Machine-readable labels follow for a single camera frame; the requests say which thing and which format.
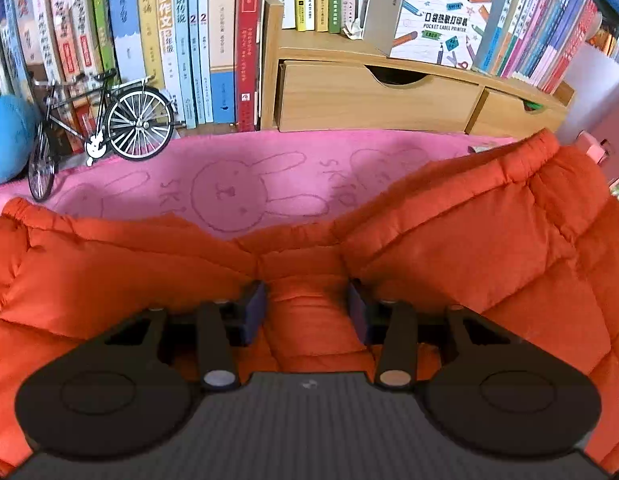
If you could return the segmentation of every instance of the gray ribbed panel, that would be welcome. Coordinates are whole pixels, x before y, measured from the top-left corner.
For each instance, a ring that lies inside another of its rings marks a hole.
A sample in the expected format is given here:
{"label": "gray ribbed panel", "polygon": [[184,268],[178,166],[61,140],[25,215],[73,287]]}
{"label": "gray ribbed panel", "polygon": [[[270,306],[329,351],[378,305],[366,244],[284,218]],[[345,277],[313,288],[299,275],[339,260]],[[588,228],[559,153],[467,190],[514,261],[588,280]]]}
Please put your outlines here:
{"label": "gray ribbed panel", "polygon": [[604,480],[572,453],[538,463],[455,445],[406,394],[365,375],[256,373],[208,397],[187,426],[144,454],[109,463],[35,455],[14,480]]}

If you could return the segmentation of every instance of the bunny drawing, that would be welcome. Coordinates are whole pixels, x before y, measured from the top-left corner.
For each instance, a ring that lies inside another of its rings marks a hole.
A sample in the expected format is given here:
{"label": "bunny drawing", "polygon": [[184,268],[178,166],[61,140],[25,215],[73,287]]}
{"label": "bunny drawing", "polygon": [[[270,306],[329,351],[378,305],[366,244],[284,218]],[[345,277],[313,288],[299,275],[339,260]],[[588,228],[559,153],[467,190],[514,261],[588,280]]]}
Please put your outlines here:
{"label": "bunny drawing", "polygon": [[376,195],[429,160],[422,148],[406,148],[396,153],[365,148],[352,153],[350,167],[361,186]]}
{"label": "bunny drawing", "polygon": [[192,206],[209,227],[222,233],[238,233],[258,225],[265,215],[313,218],[329,211],[326,200],[313,194],[272,198],[268,175],[300,166],[307,156],[279,153],[253,164],[219,160],[200,170],[192,181]]}
{"label": "bunny drawing", "polygon": [[64,192],[52,209],[75,217],[103,218],[105,206],[110,199],[143,186],[148,181],[147,171],[136,171],[112,180],[104,187],[78,184]]}

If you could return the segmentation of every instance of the red book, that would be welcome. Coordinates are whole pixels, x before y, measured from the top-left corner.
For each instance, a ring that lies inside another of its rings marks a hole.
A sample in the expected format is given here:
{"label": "red book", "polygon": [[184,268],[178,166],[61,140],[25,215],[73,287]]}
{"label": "red book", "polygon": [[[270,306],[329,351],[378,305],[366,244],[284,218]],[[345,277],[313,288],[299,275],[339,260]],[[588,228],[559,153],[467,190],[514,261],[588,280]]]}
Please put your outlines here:
{"label": "red book", "polygon": [[574,29],[567,47],[563,51],[560,61],[556,65],[554,72],[551,75],[551,78],[547,82],[547,84],[543,87],[543,91],[547,93],[553,93],[558,85],[560,85],[561,81],[563,81],[563,77],[565,75],[565,71],[569,66],[572,58],[578,51],[579,47],[583,43],[585,39],[585,34],[592,23],[593,17],[597,12],[596,4],[592,0],[587,1],[587,6],[585,7],[585,11],[579,20],[577,27]]}
{"label": "red book", "polygon": [[254,129],[259,16],[259,0],[236,1],[236,122],[239,132]]}

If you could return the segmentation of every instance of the pink mat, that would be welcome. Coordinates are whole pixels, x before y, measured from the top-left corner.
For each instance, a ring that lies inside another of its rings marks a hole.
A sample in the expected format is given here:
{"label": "pink mat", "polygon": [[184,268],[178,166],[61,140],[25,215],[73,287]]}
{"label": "pink mat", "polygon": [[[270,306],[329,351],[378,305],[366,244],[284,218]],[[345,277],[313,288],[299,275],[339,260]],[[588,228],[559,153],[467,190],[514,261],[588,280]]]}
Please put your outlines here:
{"label": "pink mat", "polygon": [[[425,165],[513,139],[390,130],[251,132],[174,140],[146,162],[110,158],[56,178],[45,206],[73,216],[173,212],[222,238],[332,218]],[[0,211],[26,182],[0,187]]]}

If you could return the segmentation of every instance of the wooden shelf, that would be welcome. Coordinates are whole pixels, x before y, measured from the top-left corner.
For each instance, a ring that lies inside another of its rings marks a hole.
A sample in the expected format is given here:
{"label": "wooden shelf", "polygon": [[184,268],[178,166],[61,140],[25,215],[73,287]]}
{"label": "wooden shelf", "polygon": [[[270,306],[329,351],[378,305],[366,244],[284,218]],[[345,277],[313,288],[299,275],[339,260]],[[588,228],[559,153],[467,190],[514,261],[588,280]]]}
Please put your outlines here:
{"label": "wooden shelf", "polygon": [[574,94],[567,85],[559,87],[554,95],[549,95],[518,79],[502,79],[419,61],[389,59],[365,41],[350,40],[328,32],[286,29],[280,31],[278,41],[280,60],[348,62],[423,72],[474,83],[552,108],[569,106]]}

